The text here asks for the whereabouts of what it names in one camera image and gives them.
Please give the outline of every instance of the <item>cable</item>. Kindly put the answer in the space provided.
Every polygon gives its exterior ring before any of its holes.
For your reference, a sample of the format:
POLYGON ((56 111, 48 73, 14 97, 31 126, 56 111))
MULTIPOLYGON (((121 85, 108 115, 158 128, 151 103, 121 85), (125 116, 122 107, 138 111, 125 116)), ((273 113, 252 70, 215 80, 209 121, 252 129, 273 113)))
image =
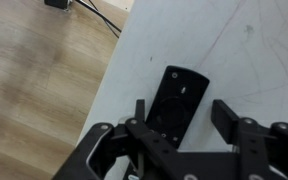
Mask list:
MULTIPOLYGON (((95 6, 95 4, 91 1, 88 0, 92 6, 94 7, 94 9, 96 9, 96 11, 98 11, 97 7, 95 6)), ((105 21, 105 19, 103 19, 103 21, 105 22, 105 24, 107 25, 107 27, 112 31, 112 33, 115 35, 115 37, 119 38, 119 36, 116 34, 116 32, 112 29, 112 27, 105 21)))
POLYGON ((85 3, 83 0, 76 0, 76 2, 80 3, 81 5, 83 5, 84 7, 86 7, 87 9, 91 10, 93 13, 95 13, 96 15, 100 16, 107 24, 111 25, 114 29, 116 29, 118 32, 122 32, 115 24, 113 24, 109 19, 107 19, 103 14, 101 14, 97 8, 95 9, 95 7, 93 8, 92 6, 90 6, 89 4, 85 3))

